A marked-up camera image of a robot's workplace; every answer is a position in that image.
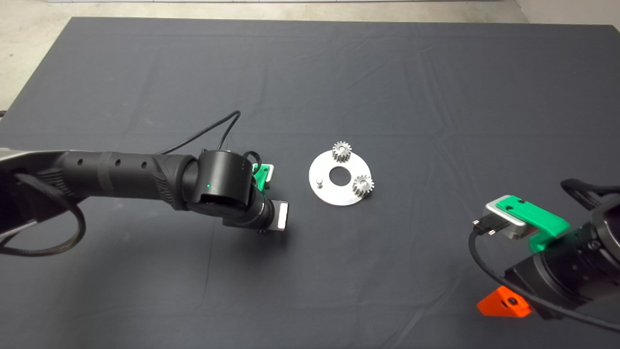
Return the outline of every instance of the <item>silver metal plate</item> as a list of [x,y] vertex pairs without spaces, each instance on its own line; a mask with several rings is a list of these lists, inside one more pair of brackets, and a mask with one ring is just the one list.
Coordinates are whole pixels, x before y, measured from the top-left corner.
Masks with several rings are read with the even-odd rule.
[[[336,167],[344,167],[351,174],[351,180],[344,186],[338,186],[329,179],[329,173]],[[314,159],[308,172],[310,187],[321,200],[335,206],[349,206],[358,203],[362,197],[353,192],[353,180],[357,176],[370,175],[366,162],[355,153],[351,153],[348,161],[337,162],[328,150]]]
[[521,238],[524,238],[532,234],[536,229],[530,226],[529,224],[527,224],[526,222],[523,222],[519,218],[513,215],[510,215],[510,214],[507,214],[506,212],[502,211],[501,209],[497,207],[498,202],[505,200],[509,197],[510,195],[504,195],[486,204],[486,206],[484,206],[483,214],[484,215],[487,215],[489,213],[497,214],[501,218],[509,221],[510,225],[500,230],[500,233],[506,235],[508,238],[519,240]]

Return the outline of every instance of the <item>black cable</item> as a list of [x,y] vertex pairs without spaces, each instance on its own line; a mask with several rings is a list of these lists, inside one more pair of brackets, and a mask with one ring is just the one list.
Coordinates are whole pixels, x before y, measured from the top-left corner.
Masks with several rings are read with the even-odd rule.
[[237,111],[237,116],[231,121],[231,124],[228,125],[228,128],[226,129],[226,131],[222,135],[222,139],[219,140],[218,150],[222,149],[222,145],[224,145],[224,141],[226,140],[226,137],[228,136],[228,133],[230,133],[231,128],[234,126],[235,122],[237,122],[237,120],[239,120],[240,116],[241,116],[241,113],[239,111]]
[[256,160],[256,168],[252,170],[252,174],[256,175],[259,172],[260,167],[263,165],[263,158],[261,158],[260,155],[253,150],[248,150],[247,152],[243,153],[242,156],[244,159],[247,159],[248,155],[252,155]]
[[472,230],[471,234],[469,234],[469,253],[471,253],[471,256],[473,257],[476,264],[478,264],[480,269],[482,269],[485,273],[487,273],[487,275],[489,275],[493,280],[508,287],[513,292],[521,295],[521,297],[541,307],[547,308],[558,314],[562,314],[570,319],[583,322],[584,324],[588,324],[588,325],[600,327],[601,329],[606,329],[606,330],[620,333],[620,324],[616,324],[614,322],[608,322],[602,319],[597,319],[596,317],[587,316],[579,312],[555,305],[549,301],[545,301],[544,299],[539,298],[535,296],[534,294],[531,294],[530,292],[520,288],[519,286],[511,283],[510,281],[506,280],[504,277],[497,274],[494,270],[489,268],[486,265],[486,263],[484,263],[484,261],[482,261],[480,254],[478,254],[478,250],[476,248],[476,238],[482,234],[484,234],[484,232],[478,227],[474,227],[474,230]]
[[41,256],[52,256],[57,255],[59,253],[66,252],[72,249],[75,245],[82,240],[84,234],[86,232],[86,221],[84,220],[84,214],[82,210],[71,202],[67,197],[64,196],[63,192],[61,192],[58,188],[43,182],[42,180],[31,176],[25,173],[16,173],[14,176],[21,182],[24,183],[41,194],[45,195],[52,201],[59,204],[62,208],[73,213],[75,218],[77,219],[77,231],[73,234],[72,237],[67,239],[67,241],[56,245],[50,248],[44,248],[41,250],[24,250],[21,248],[12,248],[6,247],[6,243],[9,242],[15,235],[11,235],[5,238],[2,242],[0,242],[0,254],[4,255],[13,255],[13,256],[23,256],[23,257],[41,257]]
[[226,138],[226,136],[228,135],[228,132],[230,132],[230,129],[232,128],[232,126],[234,125],[235,122],[237,122],[237,119],[241,116],[241,112],[240,111],[234,111],[232,113],[230,113],[228,116],[218,120],[217,122],[215,122],[213,125],[210,125],[200,131],[198,131],[197,133],[195,133],[193,136],[185,139],[183,142],[178,143],[177,145],[173,145],[170,148],[166,149],[166,150],[162,150],[161,152],[158,152],[157,154],[168,154],[170,152],[173,152],[177,149],[179,149],[180,147],[194,141],[196,138],[202,136],[203,134],[213,130],[214,128],[216,128],[217,126],[220,126],[221,124],[225,123],[226,121],[232,119],[233,117],[235,118],[231,125],[228,127],[228,129],[226,129],[226,132],[224,133],[224,135],[222,136],[222,139],[219,142],[219,145],[221,147],[222,143],[224,143],[224,139]]

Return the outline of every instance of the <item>screw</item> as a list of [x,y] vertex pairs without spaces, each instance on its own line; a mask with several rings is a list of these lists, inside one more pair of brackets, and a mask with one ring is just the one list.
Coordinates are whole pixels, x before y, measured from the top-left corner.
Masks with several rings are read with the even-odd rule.
[[601,243],[598,240],[592,240],[588,242],[588,248],[595,251],[601,248]]

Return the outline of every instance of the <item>spur gear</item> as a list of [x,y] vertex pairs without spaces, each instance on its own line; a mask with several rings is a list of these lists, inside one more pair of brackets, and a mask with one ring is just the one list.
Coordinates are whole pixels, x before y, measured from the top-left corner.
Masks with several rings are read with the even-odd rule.
[[351,145],[343,140],[332,147],[332,156],[337,162],[345,162],[351,157]]
[[374,189],[374,182],[369,176],[357,176],[353,181],[353,192],[359,197],[365,197]]

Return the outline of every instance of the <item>center hole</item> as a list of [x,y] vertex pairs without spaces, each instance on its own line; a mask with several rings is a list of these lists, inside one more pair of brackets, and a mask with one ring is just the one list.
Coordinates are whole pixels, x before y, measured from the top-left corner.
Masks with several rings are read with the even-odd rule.
[[329,172],[329,179],[337,186],[345,186],[351,181],[351,173],[342,166],[334,167]]

